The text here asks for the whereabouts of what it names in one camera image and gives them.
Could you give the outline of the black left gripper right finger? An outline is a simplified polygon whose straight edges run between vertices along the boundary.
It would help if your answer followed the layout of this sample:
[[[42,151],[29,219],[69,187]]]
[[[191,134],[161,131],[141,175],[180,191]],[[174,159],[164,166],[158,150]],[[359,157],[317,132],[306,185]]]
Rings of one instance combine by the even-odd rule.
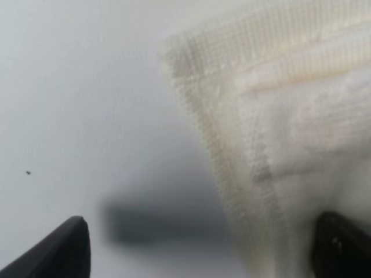
[[[370,277],[370,234],[334,212],[317,218],[311,265],[315,277]]]

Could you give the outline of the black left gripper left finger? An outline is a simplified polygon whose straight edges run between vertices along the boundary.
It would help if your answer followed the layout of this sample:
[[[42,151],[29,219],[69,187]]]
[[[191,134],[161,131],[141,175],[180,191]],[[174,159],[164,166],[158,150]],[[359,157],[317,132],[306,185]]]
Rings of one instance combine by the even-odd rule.
[[[81,216],[70,217],[1,269],[1,277],[90,277],[90,273],[89,227]]]

